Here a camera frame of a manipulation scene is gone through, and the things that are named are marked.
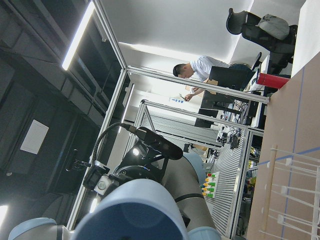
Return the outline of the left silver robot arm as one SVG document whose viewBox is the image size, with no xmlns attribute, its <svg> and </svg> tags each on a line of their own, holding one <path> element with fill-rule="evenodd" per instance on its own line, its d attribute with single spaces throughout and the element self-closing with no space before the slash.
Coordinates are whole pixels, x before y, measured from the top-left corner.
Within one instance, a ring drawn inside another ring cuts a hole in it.
<svg viewBox="0 0 320 240">
<path fill-rule="evenodd" d="M 83 184 L 101 202 L 70 230 L 47 217 L 20 223 L 11 240 L 219 240 L 200 185 L 199 156 L 185 153 L 162 168 L 127 154 L 113 173 L 95 165 Z"/>
</svg>

